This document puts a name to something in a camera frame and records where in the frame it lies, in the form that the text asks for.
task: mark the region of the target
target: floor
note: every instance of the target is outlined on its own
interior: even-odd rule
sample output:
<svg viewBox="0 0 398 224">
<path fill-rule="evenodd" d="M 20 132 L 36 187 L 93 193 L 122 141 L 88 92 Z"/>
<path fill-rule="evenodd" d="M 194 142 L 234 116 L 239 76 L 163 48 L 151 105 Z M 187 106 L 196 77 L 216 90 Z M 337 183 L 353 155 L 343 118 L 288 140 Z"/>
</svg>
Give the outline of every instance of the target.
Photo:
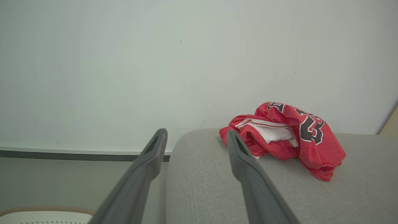
<svg viewBox="0 0 398 224">
<path fill-rule="evenodd" d="M 131 162 L 0 157 L 0 211 L 19 206 L 64 205 L 96 210 Z M 152 181 L 143 224 L 166 219 L 167 162 Z"/>
</svg>

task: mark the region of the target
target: baseboard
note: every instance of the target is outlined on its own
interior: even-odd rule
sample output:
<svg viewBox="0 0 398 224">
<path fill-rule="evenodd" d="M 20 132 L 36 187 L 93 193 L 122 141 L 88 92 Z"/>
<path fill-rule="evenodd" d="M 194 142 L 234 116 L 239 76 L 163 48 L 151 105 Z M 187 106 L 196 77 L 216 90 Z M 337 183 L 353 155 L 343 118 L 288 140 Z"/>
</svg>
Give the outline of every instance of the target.
<svg viewBox="0 0 398 224">
<path fill-rule="evenodd" d="M 86 154 L 86 155 L 139 155 L 142 149 L 85 149 L 64 147 L 32 147 L 32 146 L 1 146 L 0 151 L 34 152 L 34 153 L 60 153 L 60 154 Z M 164 155 L 170 156 L 172 148 L 166 147 Z"/>
<path fill-rule="evenodd" d="M 0 157 L 27 158 L 27 159 L 59 159 L 59 160 L 85 160 L 85 161 L 134 161 L 138 155 L 96 155 L 75 153 L 43 153 L 23 151 L 0 151 Z M 169 155 L 163 157 L 163 162 L 168 162 Z"/>
</svg>

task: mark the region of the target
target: gray sofa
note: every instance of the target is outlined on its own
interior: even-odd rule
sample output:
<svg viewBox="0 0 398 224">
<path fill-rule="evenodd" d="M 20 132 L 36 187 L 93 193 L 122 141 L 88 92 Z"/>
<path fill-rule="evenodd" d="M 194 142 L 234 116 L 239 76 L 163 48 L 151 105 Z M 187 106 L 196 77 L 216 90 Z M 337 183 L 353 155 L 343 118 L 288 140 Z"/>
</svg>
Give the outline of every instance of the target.
<svg viewBox="0 0 398 224">
<path fill-rule="evenodd" d="M 240 183 L 219 129 L 186 133 L 167 173 L 167 224 L 248 223 Z M 398 142 L 384 136 L 336 134 L 347 153 L 330 182 L 298 159 L 267 155 L 258 163 L 301 223 L 397 223 Z"/>
</svg>

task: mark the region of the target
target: red jersey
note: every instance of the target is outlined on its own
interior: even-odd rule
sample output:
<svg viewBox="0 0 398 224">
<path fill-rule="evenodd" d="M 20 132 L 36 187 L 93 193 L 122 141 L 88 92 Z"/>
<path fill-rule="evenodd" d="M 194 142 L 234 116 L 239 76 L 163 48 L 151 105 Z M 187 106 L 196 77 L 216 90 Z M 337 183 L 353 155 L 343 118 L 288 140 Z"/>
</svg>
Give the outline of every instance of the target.
<svg viewBox="0 0 398 224">
<path fill-rule="evenodd" d="M 330 181 L 345 152 L 321 118 L 287 104 L 267 102 L 254 115 L 239 115 L 220 130 L 235 129 L 254 156 L 271 153 L 281 160 L 299 157 L 318 179 Z"/>
</svg>

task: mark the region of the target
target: white fabric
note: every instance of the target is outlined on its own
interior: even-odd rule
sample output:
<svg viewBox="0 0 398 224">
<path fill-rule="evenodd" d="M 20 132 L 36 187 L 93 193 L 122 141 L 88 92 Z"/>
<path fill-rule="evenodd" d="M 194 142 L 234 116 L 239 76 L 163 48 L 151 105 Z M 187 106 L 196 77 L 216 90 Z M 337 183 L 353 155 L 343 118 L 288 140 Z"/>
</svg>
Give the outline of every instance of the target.
<svg viewBox="0 0 398 224">
<path fill-rule="evenodd" d="M 298 147 L 299 145 L 291 131 L 291 128 L 287 124 L 246 118 L 239 124 L 235 125 L 235 127 L 241 129 L 245 125 L 252 126 L 267 144 L 272 141 L 288 140 L 293 147 Z"/>
</svg>

